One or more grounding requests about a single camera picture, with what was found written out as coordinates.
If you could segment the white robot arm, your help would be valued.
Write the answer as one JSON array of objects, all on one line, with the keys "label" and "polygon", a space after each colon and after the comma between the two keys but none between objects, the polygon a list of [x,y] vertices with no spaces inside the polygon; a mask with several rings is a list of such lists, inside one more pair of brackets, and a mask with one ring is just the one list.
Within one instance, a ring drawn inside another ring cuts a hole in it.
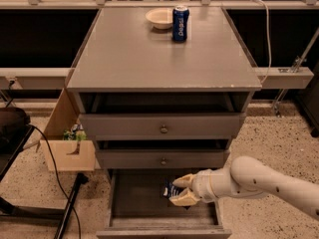
[{"label": "white robot arm", "polygon": [[319,185],[284,175],[261,161],[240,156],[229,167],[202,170],[175,179],[164,191],[175,206],[215,202],[222,197],[272,194],[319,220]]}]

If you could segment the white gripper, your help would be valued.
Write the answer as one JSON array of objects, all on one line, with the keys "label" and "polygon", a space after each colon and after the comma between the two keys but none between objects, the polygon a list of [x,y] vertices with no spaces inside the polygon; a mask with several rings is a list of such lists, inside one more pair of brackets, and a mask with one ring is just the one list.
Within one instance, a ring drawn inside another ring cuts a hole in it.
[{"label": "white gripper", "polygon": [[192,206],[200,200],[204,203],[213,202],[216,196],[211,186],[212,171],[210,169],[202,170],[196,175],[187,174],[175,179],[172,184],[184,190],[175,196],[171,196],[169,201],[179,207]]}]

